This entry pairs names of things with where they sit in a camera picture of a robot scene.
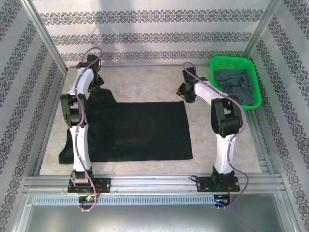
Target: black mount bracket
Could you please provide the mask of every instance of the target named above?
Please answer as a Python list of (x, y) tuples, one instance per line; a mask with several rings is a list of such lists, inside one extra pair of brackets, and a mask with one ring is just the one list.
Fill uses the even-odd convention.
[[(88, 104), (86, 100), (86, 96), (84, 94), (79, 94), (79, 98), (82, 101), (82, 104), (84, 105), (85, 112), (88, 112)], [(77, 126), (77, 124), (81, 121), (82, 118), (82, 110), (80, 107), (72, 108), (72, 106), (77, 103), (77, 98), (75, 96), (72, 96), (70, 94), (62, 94), (60, 96), (60, 103), (62, 107), (62, 113), (64, 121), (67, 123), (67, 125), (71, 128), (72, 126)], [(87, 117), (84, 116), (84, 122), (82, 123), (81, 127), (83, 128), (85, 124), (87, 124)]]
[(240, 109), (227, 98), (211, 100), (211, 127), (213, 132), (225, 138), (227, 135), (236, 134), (242, 127)]
[(238, 178), (235, 172), (219, 174), (215, 167), (212, 168), (211, 176), (192, 176), (191, 179), (196, 182), (197, 192), (239, 192)]
[[(90, 178), (92, 179), (94, 185), (96, 186), (96, 192), (109, 193), (111, 189), (111, 179), (110, 178), (94, 178), (92, 168), (88, 171)], [(71, 178), (69, 180), (68, 193), (84, 193), (91, 194), (93, 188), (85, 174), (85, 172), (76, 172), (73, 170)]]
[[(187, 70), (194, 76), (197, 76), (193, 67), (187, 68)], [(194, 91), (194, 85), (198, 82), (198, 80), (188, 74), (185, 70), (183, 70), (183, 78), (185, 83), (181, 84), (176, 94), (185, 99), (187, 103), (194, 103), (195, 98), (197, 97)]]

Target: gray towel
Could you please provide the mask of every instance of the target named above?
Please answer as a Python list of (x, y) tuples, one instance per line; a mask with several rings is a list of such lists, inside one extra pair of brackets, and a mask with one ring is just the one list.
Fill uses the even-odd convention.
[(254, 85), (248, 70), (235, 71), (222, 69), (213, 72), (214, 78), (218, 81), (219, 87), (229, 95), (236, 95), (241, 105), (252, 105), (255, 98)]

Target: wire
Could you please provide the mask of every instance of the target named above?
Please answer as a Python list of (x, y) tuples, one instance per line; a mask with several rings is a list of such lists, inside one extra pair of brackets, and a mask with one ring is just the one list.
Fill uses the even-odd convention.
[(231, 197), (230, 193), (231, 193), (231, 187), (230, 187), (230, 186), (227, 186), (227, 196), (230, 196), (230, 197)]
[(99, 59), (100, 65), (99, 65), (99, 69), (98, 72), (101, 70), (101, 59)]
[(102, 190), (102, 186), (99, 185), (99, 184), (96, 184), (96, 187), (98, 187), (98, 196), (97, 197), (99, 197), (101, 190)]
[(85, 54), (84, 54), (84, 56), (83, 56), (83, 58), (82, 58), (82, 61), (84, 60), (84, 58), (85, 58), (85, 56), (88, 54), (88, 52), (90, 52), (90, 51), (92, 51), (92, 50), (94, 50), (94, 49), (98, 49), (98, 50), (100, 51), (100, 55), (98, 56), (98, 58), (96, 58), (94, 61), (92, 61), (86, 68), (84, 68), (84, 70), (83, 70), (83, 71), (81, 72), (81, 74), (78, 76), (78, 78), (77, 78), (77, 80), (76, 80), (76, 83), (75, 83), (75, 86), (74, 86), (74, 94), (75, 94), (75, 97), (76, 97), (76, 99), (77, 99), (77, 104), (78, 104), (79, 108), (80, 108), (81, 111), (82, 111), (82, 118), (81, 118), (80, 122), (77, 124), (77, 126), (76, 126), (76, 131), (75, 131), (75, 150), (76, 150), (77, 157), (78, 157), (78, 159), (79, 159), (79, 161), (80, 161), (80, 163), (81, 163), (81, 165), (82, 165), (82, 167), (83, 167), (83, 169), (84, 169), (84, 172), (85, 172), (85, 174), (86, 174), (86, 176), (87, 176), (87, 178), (88, 178), (88, 180), (89, 180), (89, 182), (90, 182), (90, 185), (91, 185), (91, 187), (92, 187), (92, 189), (93, 189), (93, 192), (94, 192), (94, 195), (95, 195), (95, 200), (94, 200), (92, 206), (91, 206), (89, 209), (84, 209), (84, 208), (83, 208), (83, 204), (81, 204), (80, 206), (78, 206), (82, 211), (87, 211), (87, 212), (89, 212), (90, 210), (92, 210), (92, 209), (95, 207), (95, 205), (96, 205), (96, 203), (97, 203), (97, 192), (96, 192), (95, 184), (93, 183), (93, 181), (92, 181), (92, 179), (91, 179), (91, 177), (90, 177), (90, 175), (89, 175), (89, 173), (88, 173), (88, 170), (86, 169), (86, 167), (85, 167), (85, 165), (84, 165), (84, 163), (83, 163), (83, 160), (82, 160), (82, 158), (81, 158), (81, 155), (80, 155), (79, 152), (78, 152), (78, 147), (77, 147), (78, 129), (79, 129), (79, 127), (82, 125), (82, 123), (84, 122), (84, 116), (85, 116), (85, 107), (84, 107), (84, 105), (83, 105), (83, 103), (82, 103), (80, 97), (79, 97), (78, 94), (77, 94), (77, 87), (78, 87), (78, 83), (79, 83), (79, 81), (80, 81), (82, 75), (89, 69), (89, 67), (90, 67), (91, 65), (95, 64), (98, 60), (100, 60), (99, 57), (102, 56), (102, 50), (101, 50), (101, 48), (99, 48), (99, 47), (92, 47), (92, 48), (90, 48), (88, 51), (85, 52)]
[(235, 99), (229, 97), (227, 94), (221, 92), (220, 90), (216, 89), (214, 86), (212, 86), (212, 85), (210, 85), (210, 84), (204, 82), (202, 79), (200, 79), (200, 78), (198, 78), (197, 76), (195, 76), (195, 75), (193, 75), (192, 73), (190, 73), (190, 72), (187, 70), (187, 68), (185, 67), (186, 64), (192, 65), (193, 68), (194, 68), (194, 70), (195, 70), (195, 72), (197, 71), (197, 69), (196, 69), (195, 65), (194, 65), (193, 63), (191, 63), (191, 62), (188, 62), (188, 61), (187, 61), (187, 62), (183, 63), (183, 69), (184, 69), (190, 76), (192, 76), (193, 78), (195, 78), (196, 80), (198, 80), (198, 81), (199, 81), (200, 83), (202, 83), (203, 85), (205, 85), (205, 86), (209, 87), (210, 89), (212, 89), (215, 93), (219, 94), (221, 97), (224, 97), (224, 98), (230, 100), (231, 102), (233, 102), (233, 103), (240, 109), (241, 114), (242, 114), (242, 117), (243, 117), (243, 124), (242, 124), (241, 130), (240, 130), (237, 134), (233, 135), (233, 136), (228, 140), (228, 146), (227, 146), (227, 162), (228, 162), (228, 164), (230, 165), (230, 167), (231, 167), (235, 172), (241, 173), (241, 174), (243, 174), (243, 175), (246, 177), (246, 184), (245, 184), (244, 188), (242, 189), (242, 191), (240, 192), (240, 194), (238, 195), (238, 197), (237, 197), (232, 203), (230, 203), (229, 205), (226, 206), (226, 208), (228, 208), (228, 207), (232, 206), (236, 201), (239, 200), (239, 198), (242, 196), (242, 194), (244, 193), (244, 191), (246, 190), (246, 188), (247, 188), (247, 186), (248, 186), (248, 184), (249, 184), (249, 177), (248, 177), (248, 175), (247, 175), (245, 172), (236, 169), (236, 168), (232, 165), (231, 159), (230, 159), (230, 150), (231, 150), (232, 141), (233, 141), (234, 139), (236, 139), (236, 138), (237, 138), (241, 133), (243, 133), (244, 130), (246, 129), (246, 126), (247, 126), (247, 117), (246, 117), (245, 111), (243, 110), (243, 108), (241, 107), (241, 105), (240, 105)]
[(192, 176), (190, 177), (190, 179), (191, 179), (192, 181), (196, 182), (196, 181), (197, 181), (197, 176), (196, 176), (196, 175), (192, 175)]

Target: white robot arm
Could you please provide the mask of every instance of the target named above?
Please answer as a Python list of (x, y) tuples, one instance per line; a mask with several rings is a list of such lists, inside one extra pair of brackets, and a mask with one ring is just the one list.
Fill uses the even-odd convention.
[[(197, 96), (204, 99), (209, 105), (211, 105), (211, 101), (213, 99), (222, 99), (224, 97), (220, 96), (219, 94), (215, 93), (212, 89), (207, 87), (206, 85), (203, 85), (202, 83), (196, 83), (194, 85), (194, 92)], [(225, 138), (223, 138), (220, 134), (216, 134), (217, 136), (217, 159), (214, 164), (215, 169), (220, 174), (227, 174), (232, 171), (232, 168), (227, 162), (227, 146), (229, 143), (230, 138), (234, 136), (234, 134), (229, 134)], [(231, 162), (233, 161), (233, 153), (234, 153), (234, 144), (235, 139), (231, 141), (231, 148), (229, 150), (229, 156)]]
[[(91, 168), (91, 162), (89, 159), (88, 153), (88, 140), (87, 133), (89, 124), (87, 121), (87, 99), (90, 95), (90, 92), (100, 88), (102, 84), (104, 84), (102, 78), (98, 75), (99, 71), (99, 61), (90, 66), (87, 70), (84, 69), (95, 61), (98, 57), (95, 55), (88, 55), (86, 62), (80, 62), (77, 65), (77, 77), (75, 82), (71, 88), (71, 90), (67, 94), (61, 95), (60, 101), (62, 106), (63, 117), (67, 125), (69, 126), (70, 133), (72, 135), (72, 140), (75, 143), (75, 139), (77, 136), (77, 149), (76, 151), (75, 145), (73, 146), (74, 152), (74, 164), (73, 171), (71, 174), (71, 181), (74, 186), (83, 186), (89, 185), (89, 180), (85, 174), (85, 169), (93, 179), (93, 173)], [(77, 132), (77, 124), (82, 119), (82, 108), (77, 104), (76, 93), (82, 101), (83, 110), (84, 110), (84, 121), (80, 125)]]
[(196, 96), (199, 96), (211, 106), (211, 127), (217, 136), (217, 159), (210, 178), (211, 183), (205, 182), (208, 177), (202, 177), (200, 180), (204, 181), (205, 185), (198, 187), (197, 190), (225, 191), (227, 187), (231, 187), (232, 191), (239, 191), (238, 180), (234, 176), (235, 172), (230, 166), (228, 158), (232, 163), (236, 139), (234, 135), (242, 127), (241, 111), (232, 101), (214, 91), (207, 79), (199, 78), (203, 81), (202, 83), (189, 75), (188, 72), (197, 77), (193, 67), (183, 70), (185, 83), (179, 87), (177, 94), (188, 103), (194, 103)]

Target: green plastic basket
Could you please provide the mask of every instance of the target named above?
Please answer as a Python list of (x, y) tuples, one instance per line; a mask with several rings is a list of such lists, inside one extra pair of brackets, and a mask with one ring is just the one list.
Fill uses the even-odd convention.
[(262, 103), (262, 97), (260, 92), (260, 87), (257, 82), (256, 72), (253, 63), (243, 57), (226, 57), (226, 56), (216, 56), (211, 59), (211, 84), (218, 90), (222, 91), (223, 88), (219, 87), (218, 81), (214, 78), (213, 71), (220, 69), (233, 69), (233, 70), (244, 70), (247, 69), (252, 82), (254, 84), (255, 101), (252, 105), (242, 105), (242, 108), (247, 111), (249, 109), (256, 109)]

